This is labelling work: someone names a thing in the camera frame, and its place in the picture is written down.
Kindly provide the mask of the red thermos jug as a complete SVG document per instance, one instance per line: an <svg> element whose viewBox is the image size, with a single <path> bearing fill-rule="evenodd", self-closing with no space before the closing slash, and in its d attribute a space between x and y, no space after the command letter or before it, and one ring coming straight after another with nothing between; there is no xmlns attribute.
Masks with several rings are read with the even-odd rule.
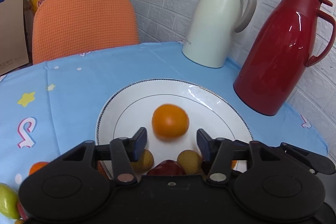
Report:
<svg viewBox="0 0 336 224"><path fill-rule="evenodd" d="M329 0L281 0L262 28L233 84L237 96L254 111L276 115L304 73L331 50L335 33L326 48L312 54L321 18L332 26L335 19L320 6Z"/></svg>

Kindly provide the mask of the mandarin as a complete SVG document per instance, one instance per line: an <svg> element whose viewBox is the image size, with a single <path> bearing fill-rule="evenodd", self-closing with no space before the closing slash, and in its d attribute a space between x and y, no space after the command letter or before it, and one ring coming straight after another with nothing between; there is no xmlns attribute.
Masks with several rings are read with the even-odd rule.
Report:
<svg viewBox="0 0 336 224"><path fill-rule="evenodd" d="M44 166L48 165L49 163L47 161L39 161L33 164L29 170L29 176L31 176L36 171L40 170Z"/></svg>

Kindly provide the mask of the white thermos jug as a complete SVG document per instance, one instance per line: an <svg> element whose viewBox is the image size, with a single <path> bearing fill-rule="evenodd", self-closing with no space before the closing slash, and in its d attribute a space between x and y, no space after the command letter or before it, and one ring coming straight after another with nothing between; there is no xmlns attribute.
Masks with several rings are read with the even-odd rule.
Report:
<svg viewBox="0 0 336 224"><path fill-rule="evenodd" d="M255 13L257 0L199 0L182 52L191 61L221 68L233 45Z"/></svg>

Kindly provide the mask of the dark red plum back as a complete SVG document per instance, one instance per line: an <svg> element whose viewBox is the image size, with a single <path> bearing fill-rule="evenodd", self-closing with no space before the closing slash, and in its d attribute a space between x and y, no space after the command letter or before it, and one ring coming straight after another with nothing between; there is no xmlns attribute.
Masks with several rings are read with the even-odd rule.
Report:
<svg viewBox="0 0 336 224"><path fill-rule="evenodd" d="M25 213L22 205L20 202L17 202L17 210L19 212L19 215L21 216L21 218L26 221L27 219L29 219L29 217L27 216L27 214Z"/></svg>

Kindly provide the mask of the dark red plum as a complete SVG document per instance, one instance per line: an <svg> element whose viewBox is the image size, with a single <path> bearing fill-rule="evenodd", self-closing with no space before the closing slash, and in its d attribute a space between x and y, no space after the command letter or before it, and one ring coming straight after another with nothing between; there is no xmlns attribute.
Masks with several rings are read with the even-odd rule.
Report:
<svg viewBox="0 0 336 224"><path fill-rule="evenodd" d="M27 214L25 213L22 205L20 202L17 202L17 210L19 212L19 215L21 216L21 218L26 221L27 219L29 219L29 217L27 216Z"/></svg>
<svg viewBox="0 0 336 224"><path fill-rule="evenodd" d="M173 160L162 161L159 165L147 172L148 176L181 176L186 175L183 167Z"/></svg>

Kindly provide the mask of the blue cartoon tablecloth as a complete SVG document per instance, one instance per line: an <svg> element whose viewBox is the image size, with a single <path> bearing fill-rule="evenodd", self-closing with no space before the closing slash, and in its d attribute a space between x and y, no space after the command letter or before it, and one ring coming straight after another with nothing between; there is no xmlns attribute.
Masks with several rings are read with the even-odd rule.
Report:
<svg viewBox="0 0 336 224"><path fill-rule="evenodd" d="M252 141L327 157L322 137L303 128L303 117L288 106L268 117L244 105L233 89L237 74L233 61L203 67L168 42L81 53L9 73L1 79L1 183L17 191L28 223L241 223L234 182L247 171L246 160L236 160L228 182L207 182L202 168L181 176L135 172L137 182L117 182L109 144L96 143L97 120L112 95L140 81L172 79L222 97ZM235 140L233 147L248 143ZM49 164L29 176L39 161Z"/></svg>

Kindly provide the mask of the brown longan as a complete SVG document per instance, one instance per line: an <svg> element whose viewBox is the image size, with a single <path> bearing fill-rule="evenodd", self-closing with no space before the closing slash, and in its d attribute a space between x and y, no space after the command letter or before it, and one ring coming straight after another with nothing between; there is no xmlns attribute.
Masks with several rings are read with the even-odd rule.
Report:
<svg viewBox="0 0 336 224"><path fill-rule="evenodd" d="M197 174L201 169L202 158L193 150L184 150L177 157L178 164L186 174Z"/></svg>
<svg viewBox="0 0 336 224"><path fill-rule="evenodd" d="M145 149L139 161L131 162L130 164L135 172L145 173L150 170L154 165L153 154L148 149Z"/></svg>

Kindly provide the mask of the dark red plum front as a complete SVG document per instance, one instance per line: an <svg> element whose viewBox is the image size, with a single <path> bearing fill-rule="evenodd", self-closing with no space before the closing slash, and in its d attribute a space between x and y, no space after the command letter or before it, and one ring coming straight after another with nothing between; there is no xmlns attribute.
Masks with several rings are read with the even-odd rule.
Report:
<svg viewBox="0 0 336 224"><path fill-rule="evenodd" d="M159 165L147 172L148 176L181 176L186 175L183 167L173 160L162 161Z"/></svg>

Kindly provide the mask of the green apple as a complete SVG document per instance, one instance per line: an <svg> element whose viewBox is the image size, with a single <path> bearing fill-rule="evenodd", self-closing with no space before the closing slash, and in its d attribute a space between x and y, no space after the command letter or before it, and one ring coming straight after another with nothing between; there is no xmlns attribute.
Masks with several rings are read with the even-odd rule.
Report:
<svg viewBox="0 0 336 224"><path fill-rule="evenodd" d="M10 219L20 219L20 214L17 209L18 194L7 184L0 184L0 211L5 217Z"/></svg>

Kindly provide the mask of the large orange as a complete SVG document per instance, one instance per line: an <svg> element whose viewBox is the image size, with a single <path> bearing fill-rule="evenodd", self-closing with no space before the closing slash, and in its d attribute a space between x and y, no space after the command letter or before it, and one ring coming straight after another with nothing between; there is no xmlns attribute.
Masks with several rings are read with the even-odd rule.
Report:
<svg viewBox="0 0 336 224"><path fill-rule="evenodd" d="M181 107L164 104L154 110L151 125L154 135L161 140L171 141L183 136L189 129L189 116Z"/></svg>
<svg viewBox="0 0 336 224"><path fill-rule="evenodd" d="M236 167L237 161L236 160L232 160L231 161L231 168L234 169Z"/></svg>

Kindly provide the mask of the brown longan front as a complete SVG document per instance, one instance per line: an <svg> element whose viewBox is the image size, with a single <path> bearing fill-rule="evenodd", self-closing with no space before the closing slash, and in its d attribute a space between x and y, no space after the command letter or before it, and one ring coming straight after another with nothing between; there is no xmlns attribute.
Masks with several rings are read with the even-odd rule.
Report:
<svg viewBox="0 0 336 224"><path fill-rule="evenodd" d="M135 172L145 173L150 170L154 165L153 154L148 149L145 149L139 161L131 162L130 164Z"/></svg>

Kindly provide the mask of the brown cardboard box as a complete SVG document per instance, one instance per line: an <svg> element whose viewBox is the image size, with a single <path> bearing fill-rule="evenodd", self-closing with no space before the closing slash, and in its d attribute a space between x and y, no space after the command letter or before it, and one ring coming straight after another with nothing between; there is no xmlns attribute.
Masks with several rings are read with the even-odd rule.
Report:
<svg viewBox="0 0 336 224"><path fill-rule="evenodd" d="M26 46L24 0L1 0L0 67L1 75L29 63Z"/></svg>

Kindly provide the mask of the white ceramic plate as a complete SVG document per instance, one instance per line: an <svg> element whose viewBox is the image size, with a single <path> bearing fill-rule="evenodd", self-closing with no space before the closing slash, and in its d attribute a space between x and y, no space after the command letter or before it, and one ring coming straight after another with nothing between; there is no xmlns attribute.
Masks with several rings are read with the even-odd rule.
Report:
<svg viewBox="0 0 336 224"><path fill-rule="evenodd" d="M142 127L147 130L145 152L132 165L138 174L165 160L172 160L186 174L200 173L205 160L197 145L200 128L213 139L245 143L253 139L241 115L227 101L182 80L144 80L117 91L98 117L96 143L131 138Z"/></svg>

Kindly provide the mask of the orange chair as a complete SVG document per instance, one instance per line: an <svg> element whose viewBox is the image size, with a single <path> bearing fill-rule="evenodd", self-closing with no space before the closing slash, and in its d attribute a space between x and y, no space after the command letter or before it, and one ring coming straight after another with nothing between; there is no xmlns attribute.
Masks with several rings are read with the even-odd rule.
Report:
<svg viewBox="0 0 336 224"><path fill-rule="evenodd" d="M44 0L34 15L33 64L136 44L130 0Z"/></svg>

